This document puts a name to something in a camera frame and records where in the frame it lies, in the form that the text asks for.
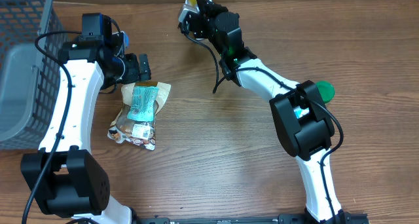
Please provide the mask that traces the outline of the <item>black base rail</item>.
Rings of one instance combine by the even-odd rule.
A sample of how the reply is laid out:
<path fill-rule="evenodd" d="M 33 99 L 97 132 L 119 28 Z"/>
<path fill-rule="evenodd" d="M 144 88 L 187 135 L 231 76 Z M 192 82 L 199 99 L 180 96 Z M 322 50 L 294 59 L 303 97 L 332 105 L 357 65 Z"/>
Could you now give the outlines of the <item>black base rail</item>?
<path fill-rule="evenodd" d="M 316 223 L 308 214 L 280 214 L 278 217 L 242 217 L 242 218 L 196 218 L 196 219 L 169 219 L 167 217 L 137 218 L 137 224 L 304 224 Z M 367 214 L 351 214 L 344 212 L 329 221 L 321 223 L 340 224 L 369 224 Z"/>

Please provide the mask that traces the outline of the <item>green lid white jar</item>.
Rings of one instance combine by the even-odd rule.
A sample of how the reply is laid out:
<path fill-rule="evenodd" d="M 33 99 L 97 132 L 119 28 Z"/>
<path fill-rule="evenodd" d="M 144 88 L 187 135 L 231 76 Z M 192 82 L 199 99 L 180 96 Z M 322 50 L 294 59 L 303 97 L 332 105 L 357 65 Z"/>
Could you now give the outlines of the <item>green lid white jar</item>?
<path fill-rule="evenodd" d="M 316 86 L 324 103 L 329 103 L 333 100 L 335 97 L 335 88 L 331 83 L 327 81 L 319 81 L 316 83 Z"/>

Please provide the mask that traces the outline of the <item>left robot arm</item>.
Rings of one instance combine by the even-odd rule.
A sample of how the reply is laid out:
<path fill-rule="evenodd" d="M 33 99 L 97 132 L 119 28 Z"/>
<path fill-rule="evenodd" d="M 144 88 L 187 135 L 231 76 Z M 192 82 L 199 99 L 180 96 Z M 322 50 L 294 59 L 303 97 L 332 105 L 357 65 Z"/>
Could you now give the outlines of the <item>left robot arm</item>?
<path fill-rule="evenodd" d="M 29 202 L 70 223 L 138 223 L 136 212 L 111 196 L 109 177 L 91 153 L 90 136 L 101 90 L 148 81 L 146 55 L 127 54 L 127 36 L 109 16 L 84 14 L 82 29 L 53 61 L 60 87 L 48 130 L 36 153 L 26 153 L 21 173 Z"/>

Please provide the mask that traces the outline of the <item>teal white tissue pack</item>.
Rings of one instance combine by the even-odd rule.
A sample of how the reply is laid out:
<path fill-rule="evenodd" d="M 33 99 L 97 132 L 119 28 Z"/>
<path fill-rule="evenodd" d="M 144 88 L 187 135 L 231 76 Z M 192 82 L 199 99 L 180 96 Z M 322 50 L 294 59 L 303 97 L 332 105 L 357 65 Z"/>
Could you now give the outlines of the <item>teal white tissue pack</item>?
<path fill-rule="evenodd" d="M 309 108 L 301 108 L 300 106 L 296 107 L 293 109 L 294 114 L 296 116 L 296 118 L 300 119 L 302 117 L 304 117 L 305 115 L 309 114 L 310 109 Z"/>

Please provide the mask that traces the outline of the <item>white barcode scanner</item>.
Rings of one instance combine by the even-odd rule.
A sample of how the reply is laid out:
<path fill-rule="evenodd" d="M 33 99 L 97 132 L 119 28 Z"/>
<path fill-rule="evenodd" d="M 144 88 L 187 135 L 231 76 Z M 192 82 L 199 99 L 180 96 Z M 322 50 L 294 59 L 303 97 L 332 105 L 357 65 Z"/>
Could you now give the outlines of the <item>white barcode scanner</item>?
<path fill-rule="evenodd" d="M 186 6 L 188 6 L 189 8 L 192 8 L 194 10 L 198 10 L 196 5 L 193 5 L 189 0 L 185 0 L 185 4 Z"/>

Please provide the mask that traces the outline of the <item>brown snack pouch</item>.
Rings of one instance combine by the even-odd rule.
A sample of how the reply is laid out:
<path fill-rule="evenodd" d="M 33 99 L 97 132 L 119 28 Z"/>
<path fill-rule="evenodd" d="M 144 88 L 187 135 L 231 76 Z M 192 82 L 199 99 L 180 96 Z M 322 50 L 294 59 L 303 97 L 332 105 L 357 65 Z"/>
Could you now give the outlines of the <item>brown snack pouch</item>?
<path fill-rule="evenodd" d="M 145 81 L 125 84 L 121 88 L 122 108 L 107 131 L 107 137 L 119 144 L 131 143 L 155 150 L 156 116 L 164 107 L 172 86 Z"/>

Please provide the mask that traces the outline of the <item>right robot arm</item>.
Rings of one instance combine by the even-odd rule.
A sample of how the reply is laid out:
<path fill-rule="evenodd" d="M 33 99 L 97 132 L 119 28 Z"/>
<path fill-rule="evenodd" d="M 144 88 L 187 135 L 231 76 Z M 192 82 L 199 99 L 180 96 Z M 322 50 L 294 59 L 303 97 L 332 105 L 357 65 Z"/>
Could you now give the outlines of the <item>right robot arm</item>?
<path fill-rule="evenodd" d="M 215 60 L 216 83 L 233 81 L 270 105 L 277 137 L 299 166 L 306 192 L 305 223 L 343 223 L 344 212 L 333 185 L 331 138 L 340 130 L 317 84 L 286 79 L 245 46 L 239 14 L 212 0 L 186 0 L 179 28 L 196 44 L 206 39 Z"/>

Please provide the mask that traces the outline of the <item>grey plastic mesh basket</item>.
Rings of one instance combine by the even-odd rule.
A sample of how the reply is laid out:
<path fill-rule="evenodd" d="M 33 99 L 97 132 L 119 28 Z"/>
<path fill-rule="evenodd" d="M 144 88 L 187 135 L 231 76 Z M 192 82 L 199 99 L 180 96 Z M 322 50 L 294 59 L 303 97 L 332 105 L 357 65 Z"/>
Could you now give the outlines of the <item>grey plastic mesh basket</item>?
<path fill-rule="evenodd" d="M 57 56 L 68 40 L 53 0 L 1 0 L 1 149 L 36 149 L 60 84 Z"/>

